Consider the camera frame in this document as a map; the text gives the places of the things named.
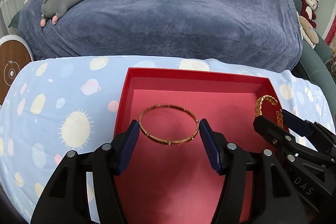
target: red fox plush toy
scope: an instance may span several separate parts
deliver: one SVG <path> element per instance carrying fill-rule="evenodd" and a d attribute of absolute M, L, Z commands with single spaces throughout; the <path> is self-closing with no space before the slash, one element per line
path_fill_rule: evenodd
<path fill-rule="evenodd" d="M 301 0 L 302 1 L 302 9 L 301 15 L 308 20 L 308 22 L 312 25 L 314 29 L 316 29 L 316 23 L 312 20 L 316 19 L 316 15 L 314 11 L 319 7 L 319 0 Z"/>

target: pink planet print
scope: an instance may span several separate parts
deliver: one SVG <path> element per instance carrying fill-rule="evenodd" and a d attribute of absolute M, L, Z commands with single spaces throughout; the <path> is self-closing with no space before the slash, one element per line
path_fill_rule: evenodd
<path fill-rule="evenodd" d="M 56 165 L 59 165 L 59 163 L 61 162 L 62 158 L 63 157 L 60 154 L 56 154 L 54 156 L 54 161 L 55 161 Z"/>
<path fill-rule="evenodd" d="M 8 154 L 10 156 L 14 156 L 14 142 L 11 138 L 8 138 L 7 148 L 8 148 Z"/>
<path fill-rule="evenodd" d="M 85 95 L 92 95 L 100 90 L 99 83 L 96 79 L 89 79 L 82 87 L 81 91 Z"/>
<path fill-rule="evenodd" d="M 17 115 L 20 116 L 25 108 L 26 98 L 23 98 L 17 105 Z"/>
<path fill-rule="evenodd" d="M 117 101 L 111 101 L 111 102 L 109 102 L 109 104 L 107 106 L 107 108 L 111 112 L 117 112 L 118 111 L 118 107 L 119 107 L 119 103 Z"/>
<path fill-rule="evenodd" d="M 27 84 L 24 83 L 23 86 L 22 86 L 22 88 L 20 89 L 21 95 L 23 94 L 23 92 L 25 92 L 26 88 L 27 88 Z"/>

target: wooden round panel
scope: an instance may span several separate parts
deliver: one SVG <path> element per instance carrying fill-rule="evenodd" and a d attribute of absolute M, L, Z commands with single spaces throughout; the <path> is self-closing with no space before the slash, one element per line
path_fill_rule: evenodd
<path fill-rule="evenodd" d="M 0 46 L 0 104 L 7 95 L 15 77 L 31 62 L 26 47 L 15 40 L 7 41 Z"/>

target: green sofa armrest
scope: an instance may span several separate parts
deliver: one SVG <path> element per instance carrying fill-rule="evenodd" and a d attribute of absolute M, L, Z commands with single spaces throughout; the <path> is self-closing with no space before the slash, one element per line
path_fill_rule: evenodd
<path fill-rule="evenodd" d="M 329 48 L 329 46 L 326 44 L 326 42 L 322 39 L 322 37 L 319 36 L 319 43 L 316 44 L 314 50 L 318 54 L 318 56 L 321 58 L 323 63 L 328 63 L 330 60 L 333 59 L 333 52 Z"/>
<path fill-rule="evenodd" d="M 321 88 L 328 102 L 333 122 L 336 126 L 336 84 L 327 67 L 318 56 L 317 52 L 315 52 L 306 42 L 303 42 L 302 56 L 299 62 L 310 80 Z"/>

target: jewelry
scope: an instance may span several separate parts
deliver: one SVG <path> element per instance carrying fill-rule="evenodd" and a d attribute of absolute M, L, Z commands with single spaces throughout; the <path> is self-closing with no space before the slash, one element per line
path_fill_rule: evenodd
<path fill-rule="evenodd" d="M 256 117 L 262 115 L 261 107 L 263 105 L 263 100 L 269 101 L 273 106 L 278 104 L 278 101 L 274 97 L 272 97 L 271 95 L 264 95 L 264 96 L 260 97 L 255 104 L 255 116 Z M 283 117 L 282 117 L 282 110 L 280 109 L 279 111 L 276 112 L 276 114 L 277 114 L 278 126 L 283 128 L 284 127 L 284 121 L 283 121 Z"/>
<path fill-rule="evenodd" d="M 183 112 L 187 113 L 196 122 L 196 130 L 195 130 L 195 132 L 190 137 L 188 137 L 188 138 L 185 138 L 185 139 L 182 139 L 182 140 L 172 140 L 172 141 L 163 140 L 163 139 L 157 138 L 157 137 L 149 134 L 147 132 L 147 130 L 145 130 L 145 128 L 142 126 L 142 123 L 141 123 L 142 117 L 147 112 L 149 112 L 150 110 L 153 110 L 153 109 L 156 109 L 156 108 L 160 108 L 160 107 L 174 108 L 174 109 L 177 109 L 177 110 L 180 110 L 180 111 L 183 111 Z M 158 104 L 158 105 L 153 105 L 151 107 L 146 108 L 140 114 L 139 125 L 140 125 L 140 129 L 141 129 L 142 133 L 144 133 L 153 142 L 156 142 L 156 143 L 159 143 L 159 144 L 163 144 L 163 145 L 180 145 L 180 144 L 183 144 L 183 143 L 189 143 L 191 140 L 193 140 L 195 138 L 195 136 L 197 135 L 198 130 L 199 130 L 200 122 L 198 121 L 197 117 L 193 113 L 191 113 L 189 110 L 186 110 L 183 107 L 175 106 L 175 105 L 169 105 L 169 104 Z"/>

